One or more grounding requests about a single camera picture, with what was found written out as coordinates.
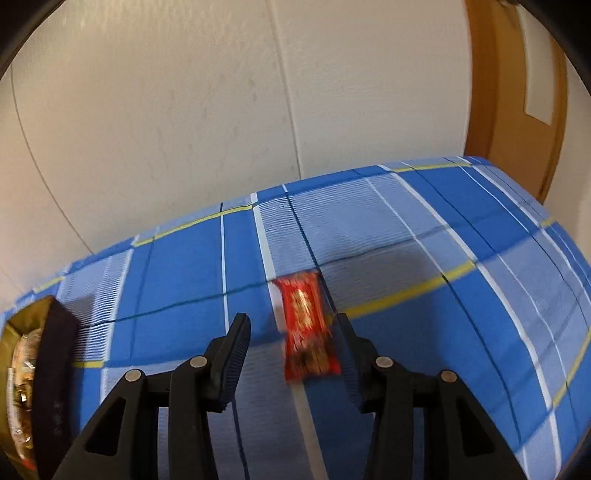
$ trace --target white stripe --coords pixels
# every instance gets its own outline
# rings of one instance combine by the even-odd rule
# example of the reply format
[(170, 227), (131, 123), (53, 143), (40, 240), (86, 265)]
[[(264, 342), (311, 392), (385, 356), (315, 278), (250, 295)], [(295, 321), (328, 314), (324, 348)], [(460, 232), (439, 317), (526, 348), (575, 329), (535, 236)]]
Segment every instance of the white stripe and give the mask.
[[(562, 236), (554, 229), (553, 226), (550, 225), (550, 228), (552, 229), (552, 231), (554, 233), (556, 233), (556, 235), (558, 236), (558, 238), (560, 238), (560, 241), (562, 242), (562, 244), (566, 247), (566, 250), (569, 251), (569, 253), (573, 256), (573, 260), (574, 262), (579, 266), (579, 268), (583, 271), (583, 275), (585, 275), (585, 280), (587, 280), (587, 282), (589, 282), (589, 277), (587, 276), (587, 273), (585, 272), (585, 269), (583, 268), (583, 266), (579, 263), (579, 260), (577, 260), (577, 257), (574, 256), (573, 251), (569, 248), (568, 244), (564, 241), (564, 239), (562, 238)], [(555, 243), (556, 248), (558, 248), (560, 250), (560, 252), (562, 253), (562, 257), (563, 258), (567, 258), (566, 255), (564, 254), (564, 252), (562, 251), (561, 248), (558, 247), (558, 245)]]
[(527, 465), (527, 452), (525, 451), (525, 445), (523, 447), (521, 447), (521, 450), (519, 450), (519, 452), (517, 453), (518, 455), (518, 459), (519, 459), (519, 454), (521, 454), (521, 456), (523, 457), (522, 461), (523, 463), (521, 463), (521, 467), (523, 469), (523, 473), (525, 473), (525, 476), (527, 478), (530, 478), (530, 472), (529, 472), (529, 468)]
[(501, 262), (503, 262), (503, 265), (506, 266), (507, 270), (509, 270), (509, 273), (511, 273), (511, 275), (513, 275), (513, 278), (515, 280), (517, 280), (517, 283), (519, 284), (519, 286), (522, 288), (522, 290), (525, 292), (525, 294), (527, 295), (527, 297), (529, 298), (531, 304), (534, 306), (534, 310), (538, 316), (538, 318), (542, 321), (542, 323), (544, 324), (544, 326), (546, 327), (546, 330), (548, 330), (548, 333), (550, 334), (550, 339), (552, 340), (552, 343), (554, 344), (554, 347), (556, 348), (556, 353), (558, 354), (558, 360), (560, 361), (560, 368), (562, 369), (562, 373), (564, 375), (564, 378), (566, 379), (567, 376), (567, 372), (566, 369), (564, 367), (564, 362), (562, 360), (562, 355), (560, 355), (560, 350), (558, 349), (558, 344), (556, 344), (556, 339), (554, 338), (554, 334), (552, 333), (552, 330), (550, 329), (550, 326), (548, 325), (548, 323), (546, 322), (545, 318), (542, 317), (542, 314), (540, 313), (540, 311), (538, 310), (538, 306), (536, 305), (533, 297), (530, 295), (530, 292), (528, 292), (525, 289), (525, 286), (523, 285), (523, 283), (521, 282), (521, 280), (519, 278), (517, 278), (517, 275), (515, 275), (515, 273), (513, 272), (513, 270), (511, 269), (511, 267), (509, 265), (507, 265), (507, 263), (505, 262), (505, 260), (503, 259), (503, 257), (499, 254), (498, 255), (499, 259), (501, 259)]
[(476, 180), (476, 179), (475, 179), (475, 178), (474, 178), (472, 175), (470, 175), (470, 174), (468, 173), (468, 170), (467, 170), (467, 169), (465, 169), (465, 168), (463, 168), (463, 167), (460, 167), (460, 170), (462, 170), (462, 172), (464, 172), (464, 173), (465, 173), (466, 175), (468, 175), (468, 176), (469, 176), (469, 177), (470, 177), (472, 180), (474, 180), (474, 181), (475, 181), (475, 182), (476, 182), (476, 183), (477, 183), (477, 184), (480, 186), (480, 188), (481, 188), (482, 190), (484, 190), (485, 192), (487, 192), (487, 194), (488, 194), (488, 195), (490, 195), (491, 197), (493, 197), (493, 198), (494, 198), (494, 199), (495, 199), (495, 200), (496, 200), (496, 201), (499, 203), (499, 205), (501, 205), (501, 206), (502, 206), (502, 207), (503, 207), (503, 208), (504, 208), (504, 209), (505, 209), (505, 210), (506, 210), (506, 211), (509, 213), (509, 215), (511, 215), (511, 216), (512, 216), (512, 217), (513, 217), (513, 218), (514, 218), (516, 221), (517, 221), (517, 223), (518, 223), (518, 224), (520, 224), (520, 225), (521, 225), (521, 226), (524, 228), (524, 230), (525, 230), (525, 231), (528, 231), (528, 230), (527, 230), (527, 228), (525, 227), (525, 225), (524, 225), (523, 223), (521, 223), (521, 222), (519, 221), (519, 219), (518, 219), (518, 218), (517, 218), (515, 215), (513, 215), (513, 212), (512, 212), (512, 211), (510, 211), (510, 210), (509, 210), (509, 209), (508, 209), (508, 208), (507, 208), (505, 205), (503, 205), (503, 203), (502, 203), (502, 202), (501, 202), (501, 201), (500, 201), (500, 200), (499, 200), (497, 197), (495, 197), (495, 196), (494, 196), (494, 195), (493, 195), (491, 192), (489, 192), (489, 191), (488, 191), (488, 190), (487, 190), (487, 189), (484, 187), (484, 185), (482, 185), (482, 184), (481, 184), (481, 183), (480, 183), (478, 180)]
[[(421, 203), (433, 214), (433, 216), (446, 228), (446, 229), (450, 229), (451, 231), (453, 231), (453, 229), (451, 229), (449, 227), (449, 225), (447, 224), (447, 222), (445, 220), (443, 220), (443, 218), (434, 211), (434, 209), (418, 194), (418, 192), (416, 190), (414, 190), (408, 183), (406, 183), (402, 178), (400, 178), (401, 183), (407, 188), (407, 190), (409, 192), (411, 192), (417, 199), (422, 200)], [(458, 234), (452, 235), (452, 237), (458, 242), (458, 244), (460, 245), (460, 247), (466, 251), (467, 254), (469, 254), (470, 258), (476, 258), (474, 256), (474, 253), (470, 250), (470, 248), (464, 243), (464, 241), (460, 238), (460, 236)], [(529, 337), (527, 336), (523, 325), (521, 324), (521, 322), (519, 321), (519, 318), (517, 317), (517, 315), (515, 314), (515, 312), (513, 311), (513, 308), (511, 307), (511, 305), (509, 304), (508, 300), (506, 299), (504, 293), (502, 292), (502, 290), (500, 289), (500, 287), (497, 285), (496, 281), (492, 278), (492, 276), (490, 275), (489, 271), (480, 263), (477, 263), (477, 268), (480, 271), (480, 273), (482, 274), (482, 276), (484, 277), (484, 279), (488, 282), (488, 284), (490, 285), (490, 287), (493, 289), (493, 291), (495, 292), (495, 294), (497, 295), (497, 297), (500, 299), (501, 303), (503, 304), (505, 310), (507, 311), (507, 313), (509, 314), (511, 320), (513, 321), (513, 324), (515, 325), (515, 328), (518, 331), (518, 334), (521, 338), (521, 340), (523, 341), (523, 343), (525, 344), (525, 347), (528, 349), (528, 353), (530, 354), (530, 358), (532, 361), (532, 364), (534, 366), (535, 369), (535, 373), (536, 376), (538, 377), (538, 383), (540, 385), (540, 390), (542, 391), (542, 396), (544, 398), (544, 404), (546, 405), (546, 409), (549, 411), (548, 414), (548, 418), (550, 419), (550, 430), (552, 432), (552, 442), (554, 445), (554, 460), (555, 460), (555, 464), (556, 464), (556, 475), (558, 475), (558, 473), (560, 472), (560, 466), (562, 463), (562, 454), (561, 454), (561, 450), (560, 450), (560, 441), (558, 439), (558, 427), (556, 425), (556, 415), (554, 413), (554, 410), (552, 408), (552, 399), (550, 397), (550, 392), (548, 390), (548, 386), (547, 383), (545, 381), (544, 378), (544, 374), (541, 371), (541, 367), (540, 364), (538, 362), (538, 356), (537, 353), (533, 347), (533, 344), (531, 343), (531, 340), (529, 339)], [(527, 456), (525, 455), (525, 451), (524, 451), (524, 471), (528, 471), (528, 466), (527, 466)]]
[(480, 175), (482, 175), (485, 179), (487, 179), (489, 182), (491, 182), (495, 187), (497, 187), (500, 191), (502, 191), (507, 198), (512, 201), (518, 208), (519, 210), (521, 210), (526, 216), (527, 218), (529, 218), (532, 223), (535, 226), (540, 226), (540, 222), (538, 220), (536, 220), (533, 215), (528, 212), (525, 208), (523, 208), (523, 205), (520, 204), (517, 200), (515, 200), (515, 198), (513, 197), (513, 195), (511, 195), (508, 191), (506, 191), (501, 185), (499, 185), (495, 180), (493, 180), (492, 178), (490, 178), (488, 176), (488, 174), (486, 174), (484, 171), (486, 170), (485, 166), (474, 166), (474, 168), (478, 171), (478, 173), (480, 173)]
[[(283, 185), (283, 191), (287, 192), (285, 185)], [(257, 201), (256, 193), (251, 195), (251, 200), (253, 204)], [(253, 207), (252, 211), (255, 216), (256, 234), (258, 235), (259, 246), (261, 247), (262, 264), (267, 278), (267, 286), (269, 288), (269, 296), (271, 298), (271, 305), (275, 315), (275, 323), (277, 324), (277, 330), (280, 332), (286, 332), (287, 325), (285, 324), (285, 313), (283, 311), (281, 292), (271, 281), (276, 278), (275, 265), (273, 265), (271, 249), (269, 248), (269, 243), (267, 241), (265, 225), (262, 221), (261, 209), (256, 205)], [(314, 480), (328, 480), (328, 474), (326, 473), (326, 467), (324, 465), (324, 459), (322, 458), (320, 443), (318, 441), (318, 436), (316, 435), (316, 428), (314, 426), (314, 420), (312, 418), (304, 385), (301, 382), (298, 382), (291, 384), (290, 387), (291, 395), (294, 399), (295, 412), (300, 423), (304, 447), (306, 448), (306, 453), (308, 455), (312, 477)]]
[[(518, 202), (517, 200), (515, 200), (515, 198), (513, 198), (511, 195), (509, 195), (509, 193), (507, 193), (506, 190), (504, 190), (502, 187), (500, 187), (498, 184), (496, 184), (490, 177), (488, 177), (487, 175), (485, 175), (484, 173), (482, 173), (480, 171), (480, 169), (476, 168), (478, 170), (478, 172), (480, 172), (480, 174), (486, 178), (489, 182), (491, 182), (493, 185), (495, 185), (500, 191), (502, 191), (505, 195), (507, 195), (507, 197), (509, 198), (509, 200), (511, 200), (513, 202), (513, 204), (515, 204), (517, 207), (519, 207), (519, 209), (528, 216), (528, 218), (534, 222), (534, 224), (536, 226), (540, 226), (540, 223), (535, 220), (529, 212), (527, 212), (527, 210), (525, 210)], [(487, 190), (488, 194), (491, 195), (497, 202), (499, 202), (499, 200)], [(589, 295), (587, 294), (587, 290), (585, 289), (585, 287), (583, 286), (583, 283), (581, 282), (581, 279), (579, 278), (579, 276), (576, 274), (576, 272), (574, 271), (574, 268), (572, 267), (572, 265), (569, 262), (569, 259), (566, 257), (566, 255), (564, 254), (564, 252), (562, 251), (562, 249), (556, 244), (556, 242), (554, 241), (554, 239), (548, 234), (548, 232), (546, 231), (546, 229), (544, 228), (540, 228), (540, 232), (542, 235), (545, 236), (546, 240), (548, 240), (548, 242), (556, 249), (556, 251), (558, 252), (558, 254), (562, 257), (562, 259), (564, 260), (564, 262), (566, 263), (566, 265), (568, 266), (569, 270), (573, 273), (574, 277), (577, 279), (577, 281), (579, 282), (579, 286), (581, 287), (581, 289), (583, 290), (585, 297), (587, 298), (587, 301), (589, 302), (589, 305), (591, 306), (591, 299), (589, 298)], [(569, 248), (569, 246), (562, 241), (564, 246), (567, 248), (567, 250), (570, 252), (570, 254), (573, 256), (574, 260), (577, 262), (577, 265), (579, 266), (579, 268), (583, 271), (583, 273), (585, 272), (584, 268), (581, 267), (581, 265), (579, 264), (579, 262), (577, 261), (576, 257), (573, 255), (573, 252), (571, 251), (571, 249)], [(587, 281), (589, 281), (589, 278), (587, 276), (587, 274), (585, 273), (585, 279)]]
[(385, 167), (384, 165), (379, 166), (382, 167), (384, 170), (392, 172), (392, 176), (396, 180), (398, 180), (398, 182), (400, 182), (400, 185), (406, 188), (408, 192), (412, 196), (414, 196), (421, 203), (421, 205), (423, 205), (429, 211), (429, 213), (431, 213), (431, 215), (433, 215), (437, 219), (437, 221), (443, 226), (446, 232), (449, 233), (452, 236), (452, 238), (456, 241), (456, 243), (460, 246), (460, 248), (464, 250), (464, 253), (472, 262), (475, 263), (478, 260), (474, 252), (470, 249), (470, 247), (466, 245), (464, 240), (462, 240), (462, 237), (460, 237), (457, 234), (457, 232), (447, 224), (443, 217), (439, 215), (439, 213), (415, 189), (413, 189), (406, 180), (404, 180), (397, 173), (394, 173), (390, 168)]
[(570, 264), (569, 259), (566, 257), (566, 255), (564, 254), (564, 252), (562, 251), (562, 249), (556, 244), (556, 242), (554, 241), (554, 239), (548, 234), (548, 232), (544, 229), (541, 228), (540, 232), (542, 233), (542, 235), (545, 236), (546, 240), (548, 240), (548, 242), (556, 249), (556, 251), (558, 252), (558, 254), (562, 257), (562, 259), (564, 260), (564, 262), (566, 263), (566, 266), (569, 268), (569, 270), (573, 273), (573, 276), (577, 279), (577, 281), (579, 282), (579, 286), (581, 287), (581, 289), (583, 290), (583, 293), (585, 293), (585, 298), (587, 299), (587, 301), (589, 302), (589, 304), (591, 305), (591, 299), (589, 298), (589, 294), (587, 294), (587, 289), (584, 287), (583, 282), (581, 281), (581, 279), (579, 278), (579, 276), (577, 275), (577, 272), (574, 271), (573, 266)]
[(228, 294), (226, 289), (226, 245), (223, 231), (223, 215), (220, 215), (220, 237), (222, 239), (223, 323), (227, 333), (230, 329), (230, 319), (228, 318)]
[(301, 382), (290, 384), (291, 395), (294, 399), (295, 412), (297, 413), (298, 421), (300, 422), (301, 434), (304, 440), (304, 446), (308, 454), (308, 462), (310, 463), (310, 470), (314, 480), (328, 480), (329, 476), (326, 472), (324, 459), (322, 458), (322, 451), (320, 450), (320, 442), (318, 435), (316, 435), (316, 428), (314, 426), (314, 419), (310, 411), (308, 397), (306, 390)]
[(105, 346), (105, 361), (111, 358), (111, 343), (113, 341), (113, 332), (115, 331), (114, 320), (117, 317), (117, 312), (119, 310), (119, 302), (121, 301), (121, 295), (123, 295), (123, 285), (125, 284), (125, 279), (127, 278), (127, 272), (129, 271), (129, 265), (131, 264), (131, 256), (133, 254), (133, 248), (127, 250), (127, 255), (124, 258), (123, 270), (121, 272), (121, 279), (119, 280), (119, 286), (115, 294), (115, 302), (113, 303), (111, 315), (109, 315), (109, 320), (111, 321), (111, 323), (109, 324), (109, 332), (107, 333), (107, 343)]
[(369, 181), (369, 179), (364, 178), (364, 180), (369, 184), (370, 187), (372, 187), (372, 190), (378, 195), (378, 197), (380, 197), (380, 199), (386, 204), (386, 207), (388, 207), (390, 209), (390, 211), (396, 215), (396, 217), (398, 218), (398, 220), (400, 220), (402, 222), (402, 224), (406, 227), (406, 230), (408, 230), (408, 232), (412, 235), (413, 240), (416, 241), (416, 243), (418, 243), (420, 245), (420, 247), (423, 249), (423, 251), (427, 254), (427, 256), (431, 259), (431, 261), (435, 264), (435, 266), (437, 267), (437, 269), (439, 270), (439, 273), (441, 275), (444, 275), (443, 269), (441, 268), (441, 266), (439, 265), (439, 263), (437, 263), (437, 260), (435, 260), (433, 258), (433, 256), (429, 253), (429, 251), (425, 248), (425, 246), (423, 245), (423, 243), (420, 241), (420, 239), (414, 234), (413, 230), (408, 226), (408, 223), (404, 221), (404, 219), (398, 214), (398, 212), (392, 207), (392, 205), (390, 205), (388, 203), (388, 201), (383, 197), (383, 195), (378, 191), (378, 189), (374, 186), (373, 183), (371, 183)]
[[(251, 194), (251, 200), (254, 205), (257, 201), (256, 193)], [(286, 332), (287, 325), (285, 324), (285, 313), (283, 311), (281, 292), (277, 285), (272, 282), (272, 280), (276, 278), (275, 265), (273, 265), (273, 259), (271, 258), (271, 249), (269, 248), (269, 242), (267, 241), (267, 233), (265, 232), (265, 225), (262, 221), (260, 205), (254, 206), (252, 208), (252, 213), (255, 217), (256, 234), (261, 249), (262, 266), (265, 269), (265, 277), (267, 279), (267, 288), (269, 289), (269, 297), (271, 299), (271, 306), (275, 316), (275, 324), (277, 325), (277, 330), (280, 332)]]
[(514, 312), (513, 308), (511, 307), (511, 304), (505, 297), (505, 294), (501, 290), (500, 286), (497, 284), (495, 279), (492, 278), (490, 272), (486, 269), (484, 265), (478, 264), (477, 267), (480, 273), (482, 273), (482, 276), (486, 279), (488, 284), (496, 293), (496, 296), (499, 298), (499, 300), (505, 307), (505, 310), (509, 314), (509, 317), (511, 317), (513, 325), (515, 325), (515, 328), (517, 329), (517, 332), (519, 333), (521, 340), (523, 341), (528, 353), (530, 354), (531, 362), (534, 366), (535, 374), (538, 377), (538, 383), (540, 384), (542, 398), (544, 399), (544, 404), (546, 406), (546, 410), (548, 411), (550, 431), (552, 432), (552, 443), (554, 445), (554, 463), (556, 467), (556, 475), (558, 475), (560, 473), (560, 467), (562, 465), (562, 452), (560, 450), (560, 441), (558, 439), (558, 426), (556, 425), (556, 414), (552, 406), (552, 397), (550, 396), (550, 391), (548, 390), (546, 378), (544, 376), (544, 373), (542, 372), (542, 367), (538, 359), (538, 354), (535, 351), (534, 345), (531, 343), (530, 337), (525, 332), (523, 324), (519, 320), (517, 314)]

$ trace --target dark blue line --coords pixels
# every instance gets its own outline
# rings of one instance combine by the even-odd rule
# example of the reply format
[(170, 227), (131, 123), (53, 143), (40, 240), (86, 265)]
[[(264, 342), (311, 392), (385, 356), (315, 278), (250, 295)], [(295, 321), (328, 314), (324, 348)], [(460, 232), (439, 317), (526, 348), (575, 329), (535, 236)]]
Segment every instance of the dark blue line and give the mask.
[(132, 358), (134, 355), (134, 347), (135, 347), (135, 331), (138, 326), (138, 313), (139, 313), (139, 303), (142, 299), (142, 293), (144, 291), (144, 285), (146, 283), (146, 277), (148, 276), (148, 267), (150, 266), (150, 259), (152, 258), (152, 250), (154, 249), (154, 242), (150, 242), (150, 250), (148, 251), (148, 258), (146, 259), (146, 265), (144, 267), (144, 272), (142, 273), (142, 279), (139, 282), (139, 290), (138, 290), (138, 297), (135, 301), (135, 310), (134, 310), (134, 324), (131, 327), (131, 346), (129, 347), (129, 357)]
[(304, 232), (304, 228), (302, 227), (302, 225), (300, 223), (300, 219), (298, 218), (298, 216), (296, 214), (296, 210), (294, 209), (294, 206), (291, 203), (290, 196), (287, 194), (287, 192), (285, 193), (285, 198), (287, 198), (287, 203), (289, 203), (289, 205), (290, 205), (291, 213), (293, 213), (293, 216), (295, 218), (297, 226), (300, 229), (301, 236), (304, 238), (304, 242), (306, 243), (306, 247), (308, 248), (308, 252), (310, 252), (310, 256), (312, 257), (312, 261), (314, 262), (314, 266), (315, 266), (316, 270), (318, 271), (318, 278), (320, 279), (320, 284), (322, 285), (322, 289), (324, 290), (324, 293), (326, 294), (326, 300), (328, 300), (329, 306), (330, 306), (330, 309), (332, 310), (332, 312), (336, 313), (337, 310), (336, 310), (336, 306), (335, 306), (335, 301), (333, 300), (333, 297), (330, 294), (329, 287), (326, 284), (326, 280), (324, 279), (324, 275), (322, 274), (322, 270), (320, 269), (320, 264), (318, 263), (318, 260), (316, 259), (314, 252), (312, 251), (312, 247), (310, 245), (310, 242), (308, 241), (308, 237), (306, 237), (306, 233)]
[(242, 444), (242, 435), (240, 434), (240, 424), (238, 422), (238, 409), (236, 408), (236, 399), (232, 400), (232, 415), (234, 416), (234, 428), (236, 429), (236, 440), (238, 441), (238, 452), (240, 453), (240, 460), (244, 468), (244, 480), (251, 480), (248, 473), (248, 464), (246, 462), (246, 454), (244, 453), (244, 445)]

